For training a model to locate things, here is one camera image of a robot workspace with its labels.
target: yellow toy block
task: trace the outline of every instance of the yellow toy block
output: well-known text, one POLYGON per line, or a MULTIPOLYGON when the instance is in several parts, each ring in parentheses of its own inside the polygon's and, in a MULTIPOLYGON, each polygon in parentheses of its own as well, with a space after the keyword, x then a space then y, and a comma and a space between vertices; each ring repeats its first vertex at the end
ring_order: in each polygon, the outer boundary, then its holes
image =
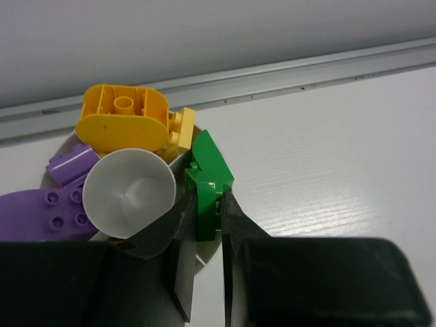
POLYGON ((170 137, 167 144, 157 151, 168 164, 191 148, 193 126, 196 121, 195 110, 183 108, 182 112, 172 115, 170 122, 170 137))
POLYGON ((168 142, 168 133, 169 105, 154 89, 96 85, 84 94, 76 134, 98 153, 157 151, 168 142))

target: table surface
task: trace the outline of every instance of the table surface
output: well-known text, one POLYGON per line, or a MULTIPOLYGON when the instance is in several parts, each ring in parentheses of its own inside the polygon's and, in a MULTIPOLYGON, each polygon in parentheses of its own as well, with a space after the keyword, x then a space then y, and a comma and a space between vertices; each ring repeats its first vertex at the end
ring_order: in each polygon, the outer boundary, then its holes
MULTIPOLYGON (((198 112, 244 211, 274 236, 377 236, 436 308, 436 67, 198 112)), ((0 194, 38 188, 66 136, 0 149, 0 194)), ((221 250, 190 326, 224 325, 221 250)))

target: purple block stud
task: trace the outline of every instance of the purple block stud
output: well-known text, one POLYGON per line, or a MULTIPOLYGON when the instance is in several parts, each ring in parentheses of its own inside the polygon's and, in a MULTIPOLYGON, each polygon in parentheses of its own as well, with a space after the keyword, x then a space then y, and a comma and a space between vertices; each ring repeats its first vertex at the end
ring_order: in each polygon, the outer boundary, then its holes
POLYGON ((67 155, 55 155, 47 172, 62 187, 82 186, 89 170, 100 160, 90 145, 76 144, 67 155))
POLYGON ((31 189, 0 196, 0 241, 89 240, 82 189, 31 189))

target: toy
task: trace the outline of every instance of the toy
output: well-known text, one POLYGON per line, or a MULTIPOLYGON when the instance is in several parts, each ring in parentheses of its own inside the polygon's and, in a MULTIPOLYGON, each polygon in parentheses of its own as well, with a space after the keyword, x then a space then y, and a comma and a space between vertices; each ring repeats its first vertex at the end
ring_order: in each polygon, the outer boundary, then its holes
POLYGON ((221 226, 219 199, 232 190, 234 177, 207 130, 194 140, 192 156, 190 168, 185 169, 185 187, 197 188, 197 241, 212 241, 221 226))
POLYGON ((89 170, 99 161, 90 145, 76 144, 67 155, 55 155, 46 166, 47 173, 62 187, 83 185, 89 170))
POLYGON ((191 148, 195 120, 196 112, 189 108, 172 115, 168 142, 156 152, 167 164, 191 148))
POLYGON ((6 194, 0 208, 0 241, 89 240, 97 232, 76 187, 6 194))
POLYGON ((79 139, 101 154, 119 149, 161 149, 169 136, 166 98, 146 87, 96 85, 84 94, 79 139))

